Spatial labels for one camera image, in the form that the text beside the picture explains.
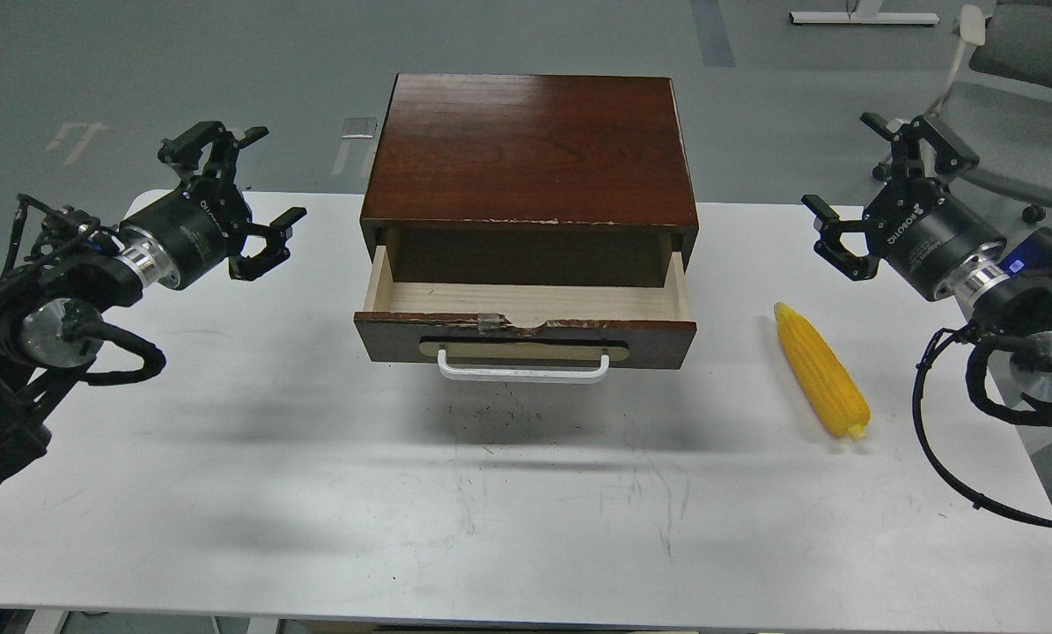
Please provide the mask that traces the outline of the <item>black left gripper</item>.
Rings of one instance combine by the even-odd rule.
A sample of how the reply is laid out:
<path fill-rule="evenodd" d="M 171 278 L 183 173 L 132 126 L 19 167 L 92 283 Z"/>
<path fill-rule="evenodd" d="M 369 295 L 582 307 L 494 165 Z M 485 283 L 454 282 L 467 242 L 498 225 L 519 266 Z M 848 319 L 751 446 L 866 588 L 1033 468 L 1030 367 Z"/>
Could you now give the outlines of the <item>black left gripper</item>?
<path fill-rule="evenodd" d="M 124 244 L 119 260 L 143 286 L 187 289 L 227 258 L 229 277 L 249 282 L 288 260 L 287 241 L 307 209 L 292 206 L 271 224 L 259 225 L 235 185 L 239 154 L 268 132 L 252 126 L 238 138 L 223 122 L 198 122 L 162 140 L 157 158 L 179 177 L 177 191 L 119 224 Z M 255 255 L 241 255 L 248 237 L 261 238 L 264 246 Z"/>

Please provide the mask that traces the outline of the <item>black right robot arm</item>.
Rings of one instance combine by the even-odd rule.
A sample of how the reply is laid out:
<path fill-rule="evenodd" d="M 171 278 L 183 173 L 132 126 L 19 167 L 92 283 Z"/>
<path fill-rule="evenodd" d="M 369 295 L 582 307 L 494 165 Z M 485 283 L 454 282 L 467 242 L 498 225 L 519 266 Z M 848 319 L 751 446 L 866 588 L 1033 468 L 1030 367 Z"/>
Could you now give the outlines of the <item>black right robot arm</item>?
<path fill-rule="evenodd" d="M 979 157 L 947 125 L 927 116 L 861 122 L 889 143 L 884 185 L 859 219 L 844 220 L 817 195 L 815 253 L 852 281 L 887 263 L 924 300 L 952 298 L 974 346 L 969 397 L 989 417 L 1052 428 L 1052 230 L 1008 248 L 1005 236 L 951 192 Z"/>

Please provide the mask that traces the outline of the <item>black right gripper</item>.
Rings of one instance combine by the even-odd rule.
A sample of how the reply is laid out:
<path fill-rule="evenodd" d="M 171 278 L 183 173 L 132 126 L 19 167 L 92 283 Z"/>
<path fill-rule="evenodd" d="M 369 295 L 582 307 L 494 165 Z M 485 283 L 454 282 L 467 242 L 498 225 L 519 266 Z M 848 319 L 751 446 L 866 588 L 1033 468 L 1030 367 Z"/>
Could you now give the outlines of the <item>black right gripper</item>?
<path fill-rule="evenodd" d="M 949 292 L 940 286 L 968 257 L 1002 252 L 1007 245 L 951 195 L 952 181 L 976 168 L 980 157 L 937 116 L 897 123 L 862 113 L 859 121 L 889 143 L 888 156 L 872 170 L 883 188 L 869 204 L 869 217 L 859 220 L 843 220 L 818 195 L 803 195 L 820 234 L 814 252 L 855 282 L 876 277 L 884 258 L 923 299 L 945 299 Z M 869 238 L 868 255 L 843 244 L 841 237 L 852 233 Z"/>

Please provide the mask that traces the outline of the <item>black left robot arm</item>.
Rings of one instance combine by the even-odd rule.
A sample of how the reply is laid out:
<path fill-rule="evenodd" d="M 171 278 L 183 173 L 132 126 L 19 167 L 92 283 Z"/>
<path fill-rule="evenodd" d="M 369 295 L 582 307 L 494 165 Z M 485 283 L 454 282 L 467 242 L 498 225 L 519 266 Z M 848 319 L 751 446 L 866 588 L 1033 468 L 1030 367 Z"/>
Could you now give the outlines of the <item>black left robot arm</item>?
<path fill-rule="evenodd" d="M 104 321 L 108 309 L 155 284 L 187 289 L 221 263 L 254 281 L 288 260 L 305 209 L 257 224 L 235 181 L 241 150 L 267 135 L 205 121 L 164 140 L 159 161 L 179 183 L 118 225 L 16 197 L 0 272 L 0 486 L 47 452 L 46 420 L 72 388 L 139 384 L 165 368 L 156 344 Z"/>

